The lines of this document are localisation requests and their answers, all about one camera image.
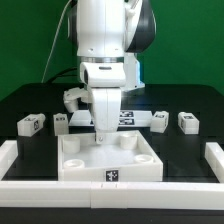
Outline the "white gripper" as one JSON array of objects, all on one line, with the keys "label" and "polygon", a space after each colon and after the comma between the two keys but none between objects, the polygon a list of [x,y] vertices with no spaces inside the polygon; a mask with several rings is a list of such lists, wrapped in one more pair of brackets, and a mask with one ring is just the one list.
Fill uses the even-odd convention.
[{"label": "white gripper", "polygon": [[118,128],[121,89],[120,88],[92,88],[92,117],[96,132],[97,144],[102,144],[102,132],[115,132]]}]

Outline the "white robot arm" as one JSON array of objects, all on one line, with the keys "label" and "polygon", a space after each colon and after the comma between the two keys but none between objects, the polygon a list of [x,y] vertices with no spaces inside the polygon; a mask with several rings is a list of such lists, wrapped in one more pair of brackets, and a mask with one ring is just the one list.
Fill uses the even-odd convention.
[{"label": "white robot arm", "polygon": [[102,143],[118,128],[122,93],[144,86],[137,55],[155,38],[154,13],[150,0],[77,0],[68,27],[95,140]]}]

